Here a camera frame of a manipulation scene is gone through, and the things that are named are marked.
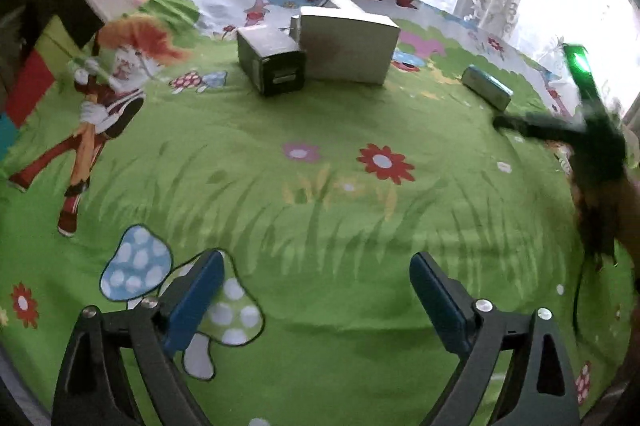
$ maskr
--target small box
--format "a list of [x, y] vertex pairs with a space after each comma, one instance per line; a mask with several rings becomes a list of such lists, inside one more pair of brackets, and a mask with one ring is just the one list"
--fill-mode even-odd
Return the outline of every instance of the small box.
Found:
[[351, 9], [360, 12], [364, 12], [351, 0], [324, 0], [320, 7], [328, 7], [331, 9]]
[[239, 28], [238, 60], [264, 96], [299, 90], [305, 84], [305, 53], [295, 40], [275, 27]]
[[501, 112], [504, 112], [513, 96], [513, 90], [473, 65], [462, 73], [462, 83]]
[[308, 79], [382, 85], [400, 28], [381, 14], [304, 6], [295, 33], [306, 53]]

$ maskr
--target cartoon boy print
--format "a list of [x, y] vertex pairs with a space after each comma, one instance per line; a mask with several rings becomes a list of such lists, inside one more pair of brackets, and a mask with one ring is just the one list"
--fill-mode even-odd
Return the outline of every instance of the cartoon boy print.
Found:
[[58, 219], [58, 231], [73, 236], [77, 228], [78, 205], [90, 184], [89, 175], [107, 141], [118, 138], [139, 112], [145, 100], [145, 83], [162, 67], [180, 62], [187, 50], [172, 45], [171, 35], [160, 22], [145, 14], [135, 14], [105, 25], [96, 36], [97, 48], [115, 51], [112, 73], [107, 83], [97, 83], [100, 65], [94, 58], [84, 61], [74, 72], [76, 91], [85, 95], [80, 105], [80, 126], [66, 139], [50, 148], [23, 170], [9, 177], [21, 191], [59, 155], [74, 150], [76, 163]]

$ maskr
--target white box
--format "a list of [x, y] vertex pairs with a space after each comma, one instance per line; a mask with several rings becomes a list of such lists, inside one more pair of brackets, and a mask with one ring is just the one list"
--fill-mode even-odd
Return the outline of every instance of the white box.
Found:
[[306, 51], [305, 77], [382, 85], [399, 35], [388, 16], [304, 6], [297, 40]]
[[351, 0], [324, 0], [320, 7], [328, 7], [331, 9], [351, 9], [363, 12], [363, 10]]

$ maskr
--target green mushroom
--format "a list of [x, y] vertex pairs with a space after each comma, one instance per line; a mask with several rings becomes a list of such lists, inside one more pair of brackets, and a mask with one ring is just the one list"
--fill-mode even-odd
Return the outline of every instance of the green mushroom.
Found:
[[[164, 280], [159, 293], [162, 294], [178, 276], [186, 275], [199, 256], [174, 269]], [[253, 341], [264, 328], [262, 312], [239, 282], [230, 256], [224, 252], [222, 256], [225, 263], [222, 290], [211, 301], [182, 359], [185, 372], [200, 380], [210, 380], [215, 376], [210, 340], [226, 346], [243, 346]]]

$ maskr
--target cardboard box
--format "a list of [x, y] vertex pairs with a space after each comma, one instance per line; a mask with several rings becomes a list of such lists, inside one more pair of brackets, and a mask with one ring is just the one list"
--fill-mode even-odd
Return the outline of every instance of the cardboard box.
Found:
[[354, 9], [304, 6], [296, 30], [306, 53], [305, 76], [381, 85], [400, 28], [388, 16]]
[[324, 0], [320, 7], [328, 7], [331, 9], [351, 9], [360, 12], [364, 12], [351, 0]]
[[239, 28], [238, 60], [264, 96], [299, 90], [305, 84], [305, 53], [295, 40], [275, 27]]

